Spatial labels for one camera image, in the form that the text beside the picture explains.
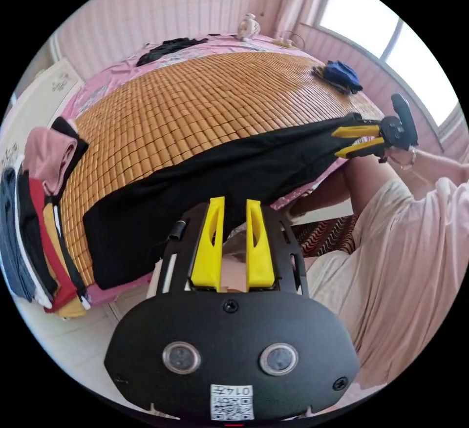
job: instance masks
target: pink bedsheet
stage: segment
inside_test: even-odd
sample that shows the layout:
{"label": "pink bedsheet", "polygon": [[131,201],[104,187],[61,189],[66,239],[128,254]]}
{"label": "pink bedsheet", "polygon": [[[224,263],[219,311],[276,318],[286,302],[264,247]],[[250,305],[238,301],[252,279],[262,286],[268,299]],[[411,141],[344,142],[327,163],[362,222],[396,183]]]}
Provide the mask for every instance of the pink bedsheet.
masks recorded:
{"label": "pink bedsheet", "polygon": [[[108,67],[99,74],[90,78],[78,91],[78,93],[68,102],[62,113],[62,117],[67,120],[76,119],[83,112],[92,107],[99,100],[110,94],[122,84],[157,68],[166,67],[168,65],[173,65],[175,63],[184,62],[190,59],[198,59],[200,57],[213,54],[229,54],[233,52],[279,52],[282,54],[311,58],[310,55],[299,49],[285,49],[283,47],[272,44],[272,38],[267,36],[257,36],[255,39],[252,39],[248,42],[239,41],[231,36],[198,37],[198,39],[202,38],[208,38],[209,41],[204,44],[198,44],[197,46],[174,52],[173,54],[164,56],[155,62],[142,65],[140,67],[135,67],[135,64],[143,54],[146,54],[150,51],[150,49],[158,45],[153,43],[147,44],[133,56],[130,56],[124,61],[118,62],[111,67]],[[302,187],[299,187],[284,197],[281,197],[275,201],[271,207],[275,210],[278,210],[279,208],[289,204],[294,199],[311,189],[315,184],[329,176],[344,162],[345,160],[343,159],[337,159],[318,179]],[[150,276],[151,274],[145,275],[144,277],[135,280],[134,282],[111,288],[109,290],[101,290],[96,284],[93,284],[87,289],[89,302],[94,306],[99,306],[111,302],[117,299],[117,297],[125,291],[133,289],[137,286],[147,285],[149,283]]]}

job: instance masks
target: bracelet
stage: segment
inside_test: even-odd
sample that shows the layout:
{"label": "bracelet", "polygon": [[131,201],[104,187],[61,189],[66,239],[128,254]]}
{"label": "bracelet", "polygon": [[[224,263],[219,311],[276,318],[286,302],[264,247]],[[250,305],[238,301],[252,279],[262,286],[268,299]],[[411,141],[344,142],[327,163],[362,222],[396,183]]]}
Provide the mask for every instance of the bracelet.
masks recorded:
{"label": "bracelet", "polygon": [[415,158],[417,156],[417,153],[415,152],[415,147],[411,146],[410,147],[410,151],[412,152],[412,157],[410,158],[410,163],[409,164],[404,164],[402,165],[401,163],[399,163],[395,158],[393,158],[392,156],[390,156],[391,160],[396,163],[396,164],[399,164],[401,166],[401,170],[402,171],[407,171],[409,169],[411,169],[414,164],[415,164]]}

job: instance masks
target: white fan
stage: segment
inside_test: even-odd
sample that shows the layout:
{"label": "white fan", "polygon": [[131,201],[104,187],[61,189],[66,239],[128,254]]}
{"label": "white fan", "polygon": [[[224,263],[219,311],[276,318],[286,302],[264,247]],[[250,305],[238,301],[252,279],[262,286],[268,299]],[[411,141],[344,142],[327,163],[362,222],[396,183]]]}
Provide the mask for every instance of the white fan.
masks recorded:
{"label": "white fan", "polygon": [[252,13],[246,14],[242,22],[238,26],[238,33],[236,37],[241,41],[247,41],[250,38],[253,38],[260,32],[260,25],[254,19],[255,15]]}

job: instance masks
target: window frame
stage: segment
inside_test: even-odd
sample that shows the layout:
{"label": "window frame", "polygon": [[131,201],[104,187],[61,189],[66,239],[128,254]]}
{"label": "window frame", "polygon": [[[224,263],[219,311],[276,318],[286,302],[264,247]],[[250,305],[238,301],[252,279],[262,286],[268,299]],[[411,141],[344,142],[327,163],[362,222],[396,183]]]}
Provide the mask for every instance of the window frame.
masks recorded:
{"label": "window frame", "polygon": [[386,59],[389,57],[391,54],[392,50],[394,49],[397,40],[399,39],[399,36],[401,34],[404,21],[402,20],[401,17],[398,17],[398,21],[396,24],[396,27],[394,28],[394,31],[391,35],[391,38],[384,49],[383,53],[380,55],[380,57],[376,57],[374,54],[372,54],[370,51],[365,49],[364,47],[360,46],[357,44],[355,41],[349,39],[347,36],[344,36],[340,33],[337,33],[329,28],[326,28],[324,26],[321,26],[321,20],[322,17],[324,16],[327,4],[329,0],[319,0],[319,4],[317,7],[317,10],[314,14],[313,19],[311,20],[310,23],[308,22],[301,22],[300,24],[303,26],[307,26],[309,28],[317,29],[325,34],[328,34],[330,36],[335,37],[336,39],[344,42],[345,44],[348,44],[350,47],[358,50],[362,54],[364,54],[366,57],[368,57],[372,62],[375,64],[379,65],[383,70],[385,70],[405,91],[410,97],[414,100],[414,102],[417,104],[419,109],[423,112],[427,122],[437,135],[438,140],[440,140],[440,137],[442,135],[442,129],[447,126],[447,122],[449,120],[450,115],[454,112],[454,110],[458,107],[459,101],[456,103],[455,108],[447,115],[447,117],[441,122],[441,124],[438,126],[438,124],[435,122],[435,119],[432,117],[430,114],[429,110],[423,103],[423,101],[417,96],[417,94],[412,90],[412,88],[409,86],[409,84],[392,68],[390,67]]}

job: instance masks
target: red cloth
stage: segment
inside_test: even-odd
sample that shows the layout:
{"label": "red cloth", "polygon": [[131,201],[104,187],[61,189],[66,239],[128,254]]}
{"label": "red cloth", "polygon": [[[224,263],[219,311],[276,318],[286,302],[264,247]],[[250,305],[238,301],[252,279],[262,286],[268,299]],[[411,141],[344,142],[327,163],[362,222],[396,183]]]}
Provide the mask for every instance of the red cloth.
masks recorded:
{"label": "red cloth", "polygon": [[52,245],[52,242],[47,233],[47,229],[44,223],[44,188],[41,181],[38,179],[29,178],[29,191],[31,194],[31,200],[34,205],[34,209],[39,219],[39,228],[41,230],[41,242],[43,244],[44,254],[49,261],[50,266],[55,272],[57,280],[60,283],[59,291],[54,298],[52,308],[45,309],[46,312],[55,312],[62,306],[72,301],[77,296],[77,289],[72,283],[66,270],[60,262],[59,256]]}

